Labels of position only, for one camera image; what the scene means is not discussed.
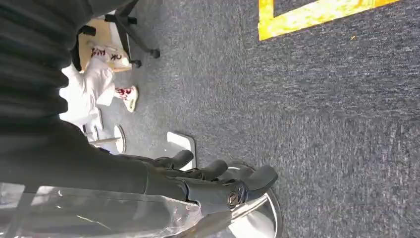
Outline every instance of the clear plastic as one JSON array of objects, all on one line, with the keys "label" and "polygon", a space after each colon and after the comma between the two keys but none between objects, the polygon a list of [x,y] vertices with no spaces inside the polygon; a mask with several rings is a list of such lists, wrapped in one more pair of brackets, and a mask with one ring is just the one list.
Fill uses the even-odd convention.
[{"label": "clear plastic", "polygon": [[160,238],[201,218],[198,205],[164,196],[42,186],[16,236]]},{"label": "clear plastic", "polygon": [[5,237],[25,186],[0,182],[0,238]]}]

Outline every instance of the black sleeve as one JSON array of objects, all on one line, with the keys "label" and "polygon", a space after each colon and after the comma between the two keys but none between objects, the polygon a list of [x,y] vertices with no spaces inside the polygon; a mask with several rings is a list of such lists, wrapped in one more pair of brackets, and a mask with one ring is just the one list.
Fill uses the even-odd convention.
[{"label": "black sleeve", "polygon": [[[58,117],[67,110],[58,94],[68,84],[61,69],[70,65],[78,29],[125,2],[0,1],[0,182],[162,195],[162,184],[172,185],[148,165],[93,148]],[[180,189],[170,193],[185,198]]]}]

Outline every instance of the wooden board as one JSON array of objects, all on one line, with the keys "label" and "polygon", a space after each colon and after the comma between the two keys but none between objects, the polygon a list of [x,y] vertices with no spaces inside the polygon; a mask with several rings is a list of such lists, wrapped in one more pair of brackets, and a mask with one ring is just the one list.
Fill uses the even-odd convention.
[{"label": "wooden board", "polygon": [[[104,21],[103,19],[92,19],[87,25],[93,26],[96,28],[96,35],[95,36],[88,36],[85,34],[79,35],[79,56],[80,56],[80,65],[82,66],[82,70],[86,69],[86,66],[91,58],[92,55],[92,45],[99,45],[99,46],[108,46],[114,49],[117,49],[119,52],[124,54],[124,57],[128,58],[127,53],[122,49],[122,47],[116,45],[112,41],[111,31],[110,31],[110,23]],[[112,68],[114,72],[121,72],[131,69],[131,65],[129,67],[119,68],[115,67],[115,65],[111,62],[108,63],[109,67]]]}]

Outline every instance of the white cloth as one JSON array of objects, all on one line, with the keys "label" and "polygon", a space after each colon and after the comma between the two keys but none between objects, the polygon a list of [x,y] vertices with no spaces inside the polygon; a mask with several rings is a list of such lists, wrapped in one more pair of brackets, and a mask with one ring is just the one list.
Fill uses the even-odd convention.
[{"label": "white cloth", "polygon": [[61,70],[68,77],[67,87],[60,89],[60,96],[67,103],[62,120],[82,126],[95,116],[91,111],[96,104],[109,106],[115,92],[112,69],[100,59],[92,57],[85,73],[77,71],[73,64]]}]

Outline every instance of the chair leg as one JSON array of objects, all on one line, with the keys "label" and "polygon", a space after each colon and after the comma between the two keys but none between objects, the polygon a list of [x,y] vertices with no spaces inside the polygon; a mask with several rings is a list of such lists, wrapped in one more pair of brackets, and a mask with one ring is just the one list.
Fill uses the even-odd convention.
[{"label": "chair leg", "polygon": [[160,51],[158,49],[150,49],[146,46],[146,44],[143,42],[143,40],[132,30],[129,26],[129,23],[126,19],[115,16],[117,20],[117,27],[121,27],[124,29],[124,31],[128,34],[128,36],[133,39],[133,41],[146,53],[149,53],[151,56],[153,56],[155,59],[160,57]]}]

